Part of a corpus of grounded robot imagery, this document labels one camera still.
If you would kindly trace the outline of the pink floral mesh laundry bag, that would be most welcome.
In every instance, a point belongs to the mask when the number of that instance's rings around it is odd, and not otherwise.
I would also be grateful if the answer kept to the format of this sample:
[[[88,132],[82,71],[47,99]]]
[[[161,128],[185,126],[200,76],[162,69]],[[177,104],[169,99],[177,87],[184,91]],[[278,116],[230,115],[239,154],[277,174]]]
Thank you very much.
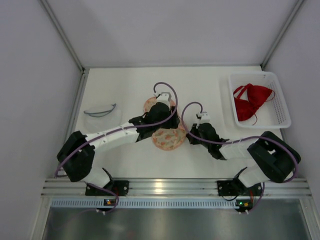
[[[149,98],[143,106],[143,113],[150,111],[151,107],[156,104],[156,97]],[[170,100],[170,106],[174,108],[176,103],[174,100]],[[153,144],[164,151],[172,151],[182,145],[187,136],[187,132],[184,129],[181,122],[179,122],[177,128],[160,128],[152,134],[151,139]]]

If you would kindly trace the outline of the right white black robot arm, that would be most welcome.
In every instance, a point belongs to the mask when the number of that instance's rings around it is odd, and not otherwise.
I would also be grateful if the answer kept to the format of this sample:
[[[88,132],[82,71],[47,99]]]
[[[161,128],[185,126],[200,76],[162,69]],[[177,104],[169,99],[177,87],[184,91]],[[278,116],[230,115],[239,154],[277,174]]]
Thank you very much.
[[[231,141],[221,138],[210,123],[193,124],[186,135],[191,145],[202,145],[217,160],[252,160],[234,177],[238,188],[250,188],[266,181],[283,183],[297,172],[300,154],[271,131],[256,139]]]

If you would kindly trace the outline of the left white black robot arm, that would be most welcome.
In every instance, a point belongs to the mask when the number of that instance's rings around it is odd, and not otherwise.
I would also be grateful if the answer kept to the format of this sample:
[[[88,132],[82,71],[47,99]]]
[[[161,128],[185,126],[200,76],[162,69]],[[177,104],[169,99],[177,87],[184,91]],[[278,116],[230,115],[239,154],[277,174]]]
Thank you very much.
[[[99,152],[150,138],[159,129],[176,129],[180,119],[177,106],[157,102],[141,116],[105,131],[83,134],[73,132],[57,154],[58,170],[71,182],[85,182],[92,188],[111,190],[114,179],[104,168],[94,166]]]

